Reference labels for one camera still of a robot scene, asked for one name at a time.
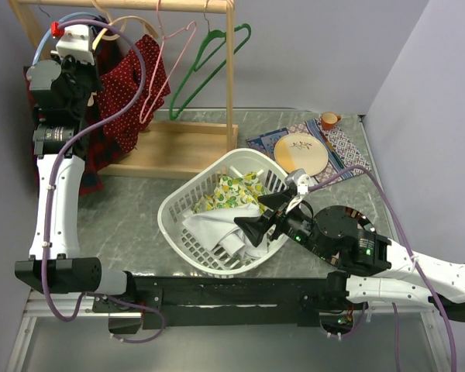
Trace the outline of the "white cloth garment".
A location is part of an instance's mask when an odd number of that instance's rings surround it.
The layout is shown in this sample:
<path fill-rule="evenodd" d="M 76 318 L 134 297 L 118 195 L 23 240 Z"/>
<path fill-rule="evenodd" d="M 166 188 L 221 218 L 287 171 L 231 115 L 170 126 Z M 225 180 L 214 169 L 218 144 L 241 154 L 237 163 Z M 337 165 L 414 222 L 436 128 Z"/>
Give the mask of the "white cloth garment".
<path fill-rule="evenodd" d="M 266 239 L 259 246 L 254 246 L 234 223 L 234 218 L 259 216 L 259 207 L 248 203 L 235 208 L 218 208 L 189 215 L 184 219 L 183 226 L 207 251 L 221 246 L 232 257 L 258 259 L 268 253 Z"/>

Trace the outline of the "lemon print garment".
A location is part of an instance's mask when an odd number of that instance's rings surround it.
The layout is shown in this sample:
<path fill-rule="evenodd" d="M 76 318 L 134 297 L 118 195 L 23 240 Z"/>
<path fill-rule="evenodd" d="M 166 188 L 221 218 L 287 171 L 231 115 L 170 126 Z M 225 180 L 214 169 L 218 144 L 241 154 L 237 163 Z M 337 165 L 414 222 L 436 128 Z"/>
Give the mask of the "lemon print garment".
<path fill-rule="evenodd" d="M 259 203 L 259 197 L 267 194 L 257 172 L 249 172 L 240 177 L 222 175 L 214 191 L 202 196 L 193 207 L 193 213 L 208 212 L 221 208 L 238 208 L 243 205 L 255 205 L 261 212 L 265 206 Z"/>

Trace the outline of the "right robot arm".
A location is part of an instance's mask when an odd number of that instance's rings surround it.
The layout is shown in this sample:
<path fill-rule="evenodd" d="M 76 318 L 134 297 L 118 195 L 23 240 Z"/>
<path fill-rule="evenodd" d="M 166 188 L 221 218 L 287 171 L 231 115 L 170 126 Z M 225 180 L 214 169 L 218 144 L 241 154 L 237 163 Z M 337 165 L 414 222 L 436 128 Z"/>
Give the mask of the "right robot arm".
<path fill-rule="evenodd" d="M 465 322 L 465 263 L 451 263 L 415 251 L 377 233 L 359 211 L 342 205 L 314 212 L 291 190 L 260 198 L 263 214 L 234 219 L 258 246 L 265 238 L 285 236 L 342 272 L 345 284 L 325 288 L 325 303 L 372 302 L 443 309 Z"/>

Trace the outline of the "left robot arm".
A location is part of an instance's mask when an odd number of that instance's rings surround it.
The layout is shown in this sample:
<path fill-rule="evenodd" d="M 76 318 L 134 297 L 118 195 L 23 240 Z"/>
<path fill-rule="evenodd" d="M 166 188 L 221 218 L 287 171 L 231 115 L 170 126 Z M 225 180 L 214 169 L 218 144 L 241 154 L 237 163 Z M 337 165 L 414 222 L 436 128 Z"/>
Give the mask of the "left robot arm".
<path fill-rule="evenodd" d="M 88 138 L 78 134 L 91 94 L 102 83 L 94 62 L 73 56 L 40 60 L 26 72 L 33 107 L 33 154 L 39 178 L 36 228 L 27 260 L 15 263 L 15 276 L 32 289 L 52 294 L 111 295 L 127 312 L 139 292 L 131 273 L 82 257 L 78 242 L 78 196 Z"/>

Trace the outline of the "red polka dot garment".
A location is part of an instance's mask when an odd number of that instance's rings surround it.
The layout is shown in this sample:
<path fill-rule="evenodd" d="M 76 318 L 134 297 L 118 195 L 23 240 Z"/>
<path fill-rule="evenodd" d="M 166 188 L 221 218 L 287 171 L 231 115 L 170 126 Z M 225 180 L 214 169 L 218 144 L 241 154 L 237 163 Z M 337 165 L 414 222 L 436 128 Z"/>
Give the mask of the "red polka dot garment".
<path fill-rule="evenodd" d="M 104 132 L 113 136 L 125 153 L 134 149 L 139 133 L 148 126 L 154 111 L 164 104 L 165 97 L 171 93 L 163 61 L 158 58 L 159 44 L 145 34 L 136 41 L 136 46 L 146 65 L 143 92 L 127 112 L 103 126 Z M 140 85 L 141 66 L 133 50 L 129 50 L 109 77 L 113 80 L 112 87 L 115 88 L 116 97 L 125 104 L 121 108 L 123 109 Z"/>

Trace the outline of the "light blue hanger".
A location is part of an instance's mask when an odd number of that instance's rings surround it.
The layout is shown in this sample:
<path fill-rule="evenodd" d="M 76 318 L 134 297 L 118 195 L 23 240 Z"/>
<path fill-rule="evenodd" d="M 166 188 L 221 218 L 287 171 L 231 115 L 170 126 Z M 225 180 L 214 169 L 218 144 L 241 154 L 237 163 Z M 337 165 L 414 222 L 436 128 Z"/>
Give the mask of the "light blue hanger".
<path fill-rule="evenodd" d="M 66 21 L 70 21 L 74 19 L 81 19 L 81 18 L 94 19 L 94 20 L 101 19 L 99 15 L 96 15 L 92 12 L 74 12 L 74 13 L 71 13 L 71 14 L 68 14 L 68 15 L 65 15 L 59 18 L 58 21 L 66 22 Z M 34 53 L 33 60 L 32 60 L 32 65 L 36 64 L 40 60 L 41 53 L 43 52 L 43 48 L 47 44 L 47 41 L 49 40 L 50 37 L 51 37 L 51 31 L 50 29 L 48 29 L 43 35 L 42 39 L 40 40 L 38 47 L 36 48 L 36 51 Z"/>

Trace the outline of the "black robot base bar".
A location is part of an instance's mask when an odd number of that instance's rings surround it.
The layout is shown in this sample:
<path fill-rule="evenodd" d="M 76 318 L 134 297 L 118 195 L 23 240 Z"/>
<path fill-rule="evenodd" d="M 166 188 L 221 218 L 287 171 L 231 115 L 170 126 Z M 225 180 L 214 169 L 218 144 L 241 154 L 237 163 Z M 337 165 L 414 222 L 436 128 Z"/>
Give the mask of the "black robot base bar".
<path fill-rule="evenodd" d="M 319 326 L 321 315 L 352 315 L 347 275 L 324 278 L 135 277 L 128 294 L 95 299 L 92 310 L 127 316 L 143 329 L 295 324 Z"/>

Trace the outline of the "red black plaid skirt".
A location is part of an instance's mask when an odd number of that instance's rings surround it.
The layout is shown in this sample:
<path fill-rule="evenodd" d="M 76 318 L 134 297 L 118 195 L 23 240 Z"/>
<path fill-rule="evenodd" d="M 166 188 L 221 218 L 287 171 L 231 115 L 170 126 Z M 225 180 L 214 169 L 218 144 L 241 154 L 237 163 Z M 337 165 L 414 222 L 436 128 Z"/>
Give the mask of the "red black plaid skirt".
<path fill-rule="evenodd" d="M 109 77 L 123 60 L 119 44 L 116 41 L 103 40 L 99 47 L 101 50 L 97 55 L 97 63 L 102 74 L 103 91 L 95 97 L 95 102 L 85 113 L 85 119 L 90 126 L 113 115 L 125 105 L 116 97 L 115 88 L 112 87 L 113 80 Z M 81 196 L 102 190 L 103 184 L 98 172 L 124 154 L 115 138 L 106 134 L 103 128 L 93 130 L 88 138 L 88 154 L 79 191 Z"/>

